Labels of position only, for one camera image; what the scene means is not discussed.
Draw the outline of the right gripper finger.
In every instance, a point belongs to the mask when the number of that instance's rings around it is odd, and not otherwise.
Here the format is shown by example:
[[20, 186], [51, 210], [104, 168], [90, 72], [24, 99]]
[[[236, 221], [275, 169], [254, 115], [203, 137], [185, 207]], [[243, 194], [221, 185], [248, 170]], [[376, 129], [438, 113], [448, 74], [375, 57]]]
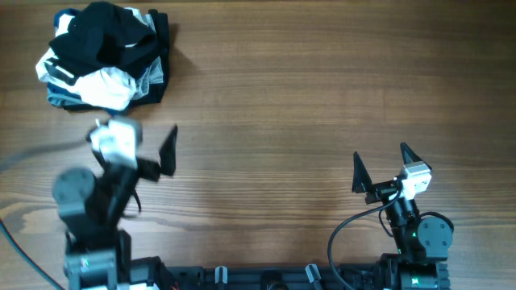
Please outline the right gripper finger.
[[411, 148], [410, 146], [402, 142], [400, 143], [400, 149], [402, 153], [402, 159], [404, 164], [412, 164], [417, 162], [423, 162], [428, 168], [431, 168], [431, 166], [424, 161], [421, 157], [419, 157]]
[[360, 158], [360, 154], [357, 151], [353, 153], [353, 166], [352, 191], [354, 193], [370, 192], [372, 188], [372, 180], [363, 160]]

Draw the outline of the black t-shirt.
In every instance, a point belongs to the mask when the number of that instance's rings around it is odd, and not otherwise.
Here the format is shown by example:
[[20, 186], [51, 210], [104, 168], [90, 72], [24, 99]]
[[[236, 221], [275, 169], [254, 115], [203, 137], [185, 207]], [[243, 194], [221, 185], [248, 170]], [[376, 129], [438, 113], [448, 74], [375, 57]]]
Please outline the black t-shirt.
[[89, 4], [49, 47], [58, 65], [79, 77], [115, 67], [137, 78], [160, 50], [153, 29], [130, 10], [109, 2]]

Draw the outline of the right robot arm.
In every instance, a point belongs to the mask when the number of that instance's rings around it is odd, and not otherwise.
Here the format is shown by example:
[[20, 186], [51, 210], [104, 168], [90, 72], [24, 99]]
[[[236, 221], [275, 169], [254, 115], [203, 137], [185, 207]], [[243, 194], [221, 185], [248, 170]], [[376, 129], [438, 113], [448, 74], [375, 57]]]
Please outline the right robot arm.
[[352, 191], [364, 193], [365, 203], [381, 205], [397, 253], [383, 254], [372, 268], [367, 289], [445, 289], [450, 287], [448, 249], [454, 226], [436, 212], [421, 213], [415, 198], [431, 183], [431, 166], [401, 143], [403, 166], [392, 180], [373, 183], [358, 152], [353, 154]]

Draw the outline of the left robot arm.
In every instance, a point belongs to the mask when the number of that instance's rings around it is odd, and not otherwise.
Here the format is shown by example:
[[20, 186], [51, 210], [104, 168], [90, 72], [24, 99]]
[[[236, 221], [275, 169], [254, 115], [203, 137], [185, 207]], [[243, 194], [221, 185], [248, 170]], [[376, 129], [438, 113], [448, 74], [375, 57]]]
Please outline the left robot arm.
[[140, 125], [106, 123], [87, 137], [103, 173], [71, 168], [52, 188], [66, 225], [64, 273], [71, 289], [176, 289], [177, 279], [158, 257], [132, 259], [131, 236], [118, 228], [139, 180], [157, 182], [176, 169], [176, 126], [160, 147], [158, 161], [140, 158]]

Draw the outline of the white black printed shirt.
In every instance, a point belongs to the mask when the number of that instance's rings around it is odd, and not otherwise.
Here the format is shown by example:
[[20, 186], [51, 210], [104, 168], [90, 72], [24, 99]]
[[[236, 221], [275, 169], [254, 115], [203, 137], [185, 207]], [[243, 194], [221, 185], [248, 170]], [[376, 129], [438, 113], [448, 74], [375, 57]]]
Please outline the white black printed shirt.
[[137, 78], [116, 67], [101, 68], [86, 76], [75, 79], [73, 74], [55, 65], [58, 60], [52, 49], [41, 57], [35, 66], [38, 79], [48, 88], [48, 101], [54, 106], [69, 109], [71, 106], [96, 106], [108, 110], [125, 110], [131, 101], [142, 98], [148, 93], [149, 75], [157, 71], [157, 77], [163, 73], [156, 65], [156, 60], [145, 66]]

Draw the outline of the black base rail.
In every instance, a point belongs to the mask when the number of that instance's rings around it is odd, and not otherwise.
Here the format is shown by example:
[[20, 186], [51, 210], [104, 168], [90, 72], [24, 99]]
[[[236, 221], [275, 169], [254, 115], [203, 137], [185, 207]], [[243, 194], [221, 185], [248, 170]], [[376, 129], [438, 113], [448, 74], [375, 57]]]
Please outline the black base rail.
[[343, 289], [345, 280], [354, 289], [449, 290], [446, 264], [434, 266], [395, 264], [341, 264], [334, 275], [328, 267], [155, 267], [135, 266], [130, 284], [146, 289]]

